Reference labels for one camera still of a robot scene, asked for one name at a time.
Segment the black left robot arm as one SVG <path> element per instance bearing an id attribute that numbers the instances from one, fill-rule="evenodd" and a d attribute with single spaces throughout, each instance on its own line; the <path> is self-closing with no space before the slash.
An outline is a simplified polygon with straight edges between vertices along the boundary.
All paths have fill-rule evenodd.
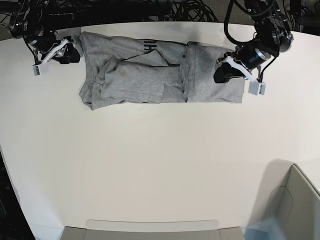
<path id="1" fill-rule="evenodd" d="M 249 41 L 238 41 L 229 33 L 229 20 L 234 5 L 254 21 L 255 35 Z M 242 7 L 236 0 L 231 0 L 228 4 L 223 30 L 226 38 L 236 48 L 217 59 L 219 67 L 213 76 L 217 84 L 225 84 L 230 79 L 241 77 L 261 83 L 264 71 L 268 68 L 265 66 L 261 69 L 261 65 L 271 57 L 273 63 L 280 53 L 291 48 L 294 40 L 287 17 L 275 0 L 245 0 L 244 5 Z"/>

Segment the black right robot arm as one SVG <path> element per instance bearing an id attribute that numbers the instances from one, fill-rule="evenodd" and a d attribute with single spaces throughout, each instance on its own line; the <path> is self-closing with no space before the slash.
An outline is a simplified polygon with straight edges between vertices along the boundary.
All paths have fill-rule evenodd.
<path id="1" fill-rule="evenodd" d="M 71 36 L 58 39 L 57 31 L 42 23 L 46 11 L 55 3 L 54 0 L 0 2 L 0 12 L 10 15 L 7 26 L 9 34 L 14 39 L 23 39 L 37 67 L 50 60 L 65 65 L 78 63 L 81 59 Z"/>

